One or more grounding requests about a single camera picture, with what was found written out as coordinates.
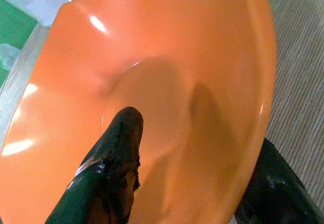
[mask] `orange bowl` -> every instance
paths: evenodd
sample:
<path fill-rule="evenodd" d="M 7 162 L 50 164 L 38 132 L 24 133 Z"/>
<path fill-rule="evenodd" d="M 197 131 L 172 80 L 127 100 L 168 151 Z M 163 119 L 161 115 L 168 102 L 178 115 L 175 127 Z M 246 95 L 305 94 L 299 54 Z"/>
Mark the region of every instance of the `orange bowl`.
<path fill-rule="evenodd" d="M 3 222 L 44 223 L 133 106 L 144 134 L 130 223 L 227 223 L 261 148 L 275 55 L 267 0 L 63 5 L 1 151 Z"/>

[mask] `green surface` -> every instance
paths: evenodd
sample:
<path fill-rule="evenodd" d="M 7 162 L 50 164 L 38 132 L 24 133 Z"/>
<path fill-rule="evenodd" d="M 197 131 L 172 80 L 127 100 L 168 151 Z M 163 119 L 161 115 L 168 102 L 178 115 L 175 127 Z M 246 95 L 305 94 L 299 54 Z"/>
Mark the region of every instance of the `green surface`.
<path fill-rule="evenodd" d="M 0 0 L 0 44 L 9 44 L 22 49 L 36 21 L 4 0 Z M 0 87 L 5 81 L 9 71 L 0 65 Z"/>

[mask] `gray carpet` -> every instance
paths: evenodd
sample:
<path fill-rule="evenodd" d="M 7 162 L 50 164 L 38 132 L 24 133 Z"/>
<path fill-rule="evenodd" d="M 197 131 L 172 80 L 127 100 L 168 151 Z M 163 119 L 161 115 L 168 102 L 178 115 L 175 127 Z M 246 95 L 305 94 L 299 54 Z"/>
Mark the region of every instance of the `gray carpet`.
<path fill-rule="evenodd" d="M 277 72 L 266 137 L 324 212 L 324 0 L 269 1 Z"/>

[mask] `orange plastic basin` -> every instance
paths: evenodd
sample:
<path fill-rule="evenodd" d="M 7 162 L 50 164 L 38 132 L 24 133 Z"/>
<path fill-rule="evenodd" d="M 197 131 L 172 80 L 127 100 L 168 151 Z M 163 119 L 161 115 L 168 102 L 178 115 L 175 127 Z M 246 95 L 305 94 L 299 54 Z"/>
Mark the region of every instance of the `orange plastic basin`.
<path fill-rule="evenodd" d="M 144 117 L 130 224 L 227 223 L 273 92 L 267 0 L 75 0 L 59 11 L 0 156 L 4 224 L 44 223 L 125 106 Z"/>

